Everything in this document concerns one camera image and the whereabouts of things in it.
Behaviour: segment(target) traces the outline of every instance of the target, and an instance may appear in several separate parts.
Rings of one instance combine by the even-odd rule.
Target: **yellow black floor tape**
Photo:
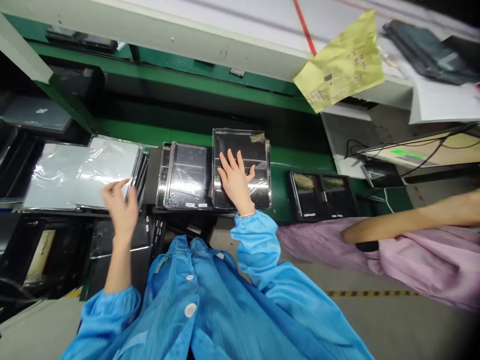
[[[325,291],[329,297],[395,297],[395,296],[419,296],[418,292],[409,290],[383,290],[383,291]]]

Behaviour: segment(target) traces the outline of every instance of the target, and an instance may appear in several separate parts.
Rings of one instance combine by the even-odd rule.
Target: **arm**
[[[310,329],[325,346],[343,352],[346,359],[371,359],[367,347],[345,319],[339,307],[298,268],[289,262],[278,264],[280,243],[277,224],[266,214],[256,211],[250,199],[249,181],[242,155],[238,165],[228,150],[229,163],[220,154],[219,169],[223,188],[238,210],[232,238],[240,241],[237,249],[240,269],[250,276],[252,284],[286,314]]]
[[[137,192],[130,188],[125,203],[122,187],[127,182],[113,182],[102,191],[115,233],[105,288],[86,302],[78,334],[62,359],[98,357],[132,323],[139,309],[140,294],[132,287],[130,255],[138,219]]]
[[[480,221],[480,190],[451,196],[432,205],[365,219],[343,238],[349,244],[392,239],[400,234],[447,225],[469,226]]]

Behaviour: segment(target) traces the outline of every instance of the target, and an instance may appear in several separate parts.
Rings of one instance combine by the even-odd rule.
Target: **red line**
[[[293,0],[293,4],[295,5],[295,10],[298,15],[298,19],[300,20],[301,27],[303,28],[303,32],[305,33],[306,41],[308,42],[308,46],[310,47],[310,51],[313,54],[313,56],[317,55],[317,50],[315,50],[315,45],[312,40],[312,37],[310,36],[310,31],[307,26],[307,23],[305,22],[304,19],[304,14],[302,13],[302,9],[300,8],[299,5],[299,0]]]

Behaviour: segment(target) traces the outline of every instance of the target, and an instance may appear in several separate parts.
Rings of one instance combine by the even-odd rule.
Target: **pink coat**
[[[281,244],[298,259],[339,269],[388,275],[444,304],[480,311],[480,235],[444,226],[406,232],[362,252],[341,232],[361,217],[280,227]]]

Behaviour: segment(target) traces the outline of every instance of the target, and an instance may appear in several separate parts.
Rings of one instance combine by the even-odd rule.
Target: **blue sleeve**
[[[135,319],[140,294],[133,286],[105,294],[100,291],[81,310],[81,325],[61,359],[95,359]]]
[[[235,225],[231,237],[240,241],[238,265],[258,290],[317,336],[335,344],[354,346],[361,358],[373,358],[325,292],[290,262],[278,264],[281,253],[276,236],[278,226],[268,215],[257,211],[249,218],[236,217]]]

